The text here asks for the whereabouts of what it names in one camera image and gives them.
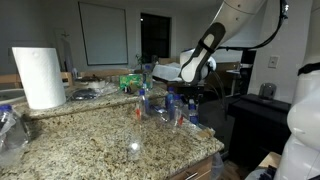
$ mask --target kitchen counter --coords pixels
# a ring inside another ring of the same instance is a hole
[[[130,109],[98,109],[27,126],[37,135],[19,163],[0,168],[1,179],[166,179],[223,149],[213,137],[197,138],[200,129],[188,121],[181,128],[156,117],[138,122]]]
[[[74,91],[74,88],[67,89],[66,95],[70,94],[68,92]],[[166,95],[166,91],[162,88],[155,86],[149,93],[149,98],[160,98]],[[97,99],[86,100],[86,101],[67,101],[65,104],[46,110],[32,110],[29,108],[26,101],[17,103],[13,105],[15,111],[20,115],[25,115],[29,120],[45,119],[55,116],[62,116],[71,113],[77,113],[82,111],[90,111],[98,108],[105,108],[110,106],[117,106],[121,104],[128,104],[137,102],[137,95],[125,94],[121,91],[117,91],[111,94],[105,94],[99,96]]]

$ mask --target white robot body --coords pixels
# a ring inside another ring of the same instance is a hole
[[[303,66],[320,62],[320,0],[312,5]],[[288,114],[292,135],[282,153],[276,180],[311,179],[320,175],[320,70],[301,74]]]

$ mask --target kettle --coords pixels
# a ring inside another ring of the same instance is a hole
[[[276,85],[272,83],[263,83],[260,87],[259,98],[268,101],[273,100],[274,95],[276,94],[276,89]]]

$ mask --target black cable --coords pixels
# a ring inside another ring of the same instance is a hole
[[[208,91],[209,92],[213,92],[213,93],[215,93],[217,95],[218,100],[219,100],[220,105],[221,105],[221,109],[224,110],[224,105],[223,105],[223,102],[222,102],[222,100],[220,98],[220,94],[218,93],[217,89],[212,84],[208,84],[208,85],[210,86],[210,88],[213,88],[213,90],[214,90],[214,91],[213,90],[208,90]]]
[[[225,119],[225,121],[227,121],[228,120],[228,118],[227,118],[228,117],[228,114],[227,114],[228,113],[228,105],[226,103],[226,93],[224,90],[224,85],[223,85],[222,80],[221,80],[220,76],[218,75],[218,73],[214,71],[213,74],[214,74],[215,78],[217,79],[217,82],[218,82],[220,89],[221,89],[222,109],[224,111],[224,119]]]
[[[258,44],[256,46],[253,47],[228,47],[228,46],[220,46],[217,49],[226,49],[228,50],[235,50],[235,51],[245,51],[245,50],[250,50],[250,49],[258,49],[258,48],[262,48],[264,46],[266,46],[267,44],[269,44],[278,34],[282,23],[285,19],[288,19],[287,15],[286,15],[286,9],[284,9],[284,7],[287,6],[287,2],[286,0],[280,0],[280,13],[279,13],[279,21],[278,21],[278,25],[276,30],[272,33],[272,35],[266,39],[264,42],[262,42],[261,44]]]

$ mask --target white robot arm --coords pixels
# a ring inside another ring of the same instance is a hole
[[[225,0],[208,30],[186,62],[181,63],[181,77],[191,84],[197,84],[207,74],[201,71],[211,54],[236,34],[259,11],[265,0]]]

